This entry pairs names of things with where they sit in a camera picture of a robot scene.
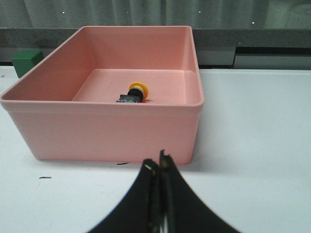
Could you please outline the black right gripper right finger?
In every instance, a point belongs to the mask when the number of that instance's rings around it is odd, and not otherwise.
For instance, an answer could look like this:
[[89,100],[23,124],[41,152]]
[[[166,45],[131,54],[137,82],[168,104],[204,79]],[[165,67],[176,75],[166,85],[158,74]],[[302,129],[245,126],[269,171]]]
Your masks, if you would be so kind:
[[159,155],[160,194],[166,233],[238,233],[195,194],[173,158]]

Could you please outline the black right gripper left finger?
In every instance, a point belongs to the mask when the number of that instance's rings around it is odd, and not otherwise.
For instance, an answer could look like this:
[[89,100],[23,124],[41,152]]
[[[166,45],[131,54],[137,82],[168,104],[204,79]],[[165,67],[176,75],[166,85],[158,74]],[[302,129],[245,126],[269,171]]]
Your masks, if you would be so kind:
[[159,232],[158,165],[145,159],[134,183],[118,205],[91,233]]

